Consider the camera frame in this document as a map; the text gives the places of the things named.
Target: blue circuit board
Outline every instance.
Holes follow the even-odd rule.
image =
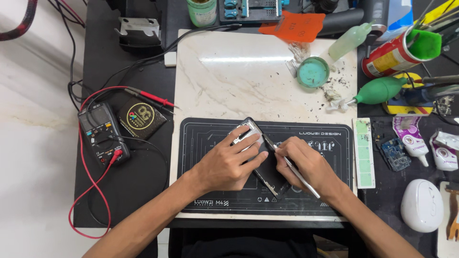
[[[403,152],[403,143],[399,138],[384,143],[381,149],[393,171],[400,171],[411,164],[411,159]]]

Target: digital multimeter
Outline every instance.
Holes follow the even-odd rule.
[[[123,153],[114,164],[129,158],[129,149],[123,139],[115,136],[120,135],[120,132],[117,120],[108,103],[102,102],[92,106],[88,114],[86,114],[86,109],[83,110],[78,113],[78,119],[83,133],[102,166],[110,162],[115,150],[122,150]]]

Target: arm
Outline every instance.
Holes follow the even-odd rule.
[[[253,144],[260,135],[251,135],[230,146],[236,137],[247,130],[248,126],[235,129],[190,171],[108,232],[83,258],[133,258],[188,203],[210,191],[241,190],[252,170],[259,167],[268,155],[266,151],[258,153],[259,143]],[[242,165],[255,155],[253,160]]]
[[[288,168],[289,156],[321,199],[340,212],[356,229],[372,253],[381,258],[423,257],[403,237],[368,209],[333,172],[327,161],[304,140],[291,137],[276,150],[277,170],[294,186],[307,188]]]

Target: white computer mouse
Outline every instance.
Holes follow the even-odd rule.
[[[406,187],[400,208],[406,225],[415,231],[435,231],[443,220],[443,199],[431,182],[415,179]]]

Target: glue tube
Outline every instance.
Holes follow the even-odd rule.
[[[452,148],[449,148],[445,145],[438,145],[436,141],[438,135],[438,130],[432,135],[429,143],[432,147],[433,160],[437,169],[443,171],[453,171],[458,169],[458,158],[456,156],[456,151]]]
[[[427,145],[419,134],[418,122],[421,116],[396,116],[392,127],[412,157],[417,157],[424,167],[428,167],[425,155],[429,152]]]

